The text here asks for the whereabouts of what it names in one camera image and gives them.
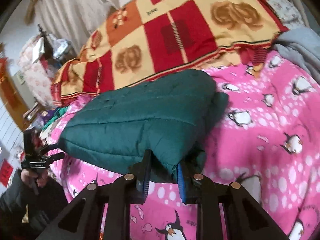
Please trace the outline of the person's left hand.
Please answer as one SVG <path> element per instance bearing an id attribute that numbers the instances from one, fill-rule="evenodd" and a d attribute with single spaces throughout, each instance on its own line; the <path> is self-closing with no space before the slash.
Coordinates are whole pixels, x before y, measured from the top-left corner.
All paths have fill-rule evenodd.
<path id="1" fill-rule="evenodd" d="M 48 171 L 43 170 L 39 175 L 33 170 L 23 169 L 20 177 L 23 183 L 29 187 L 31 187 L 32 182 L 35 182 L 38 187 L 44 187 L 48 181 Z"/>

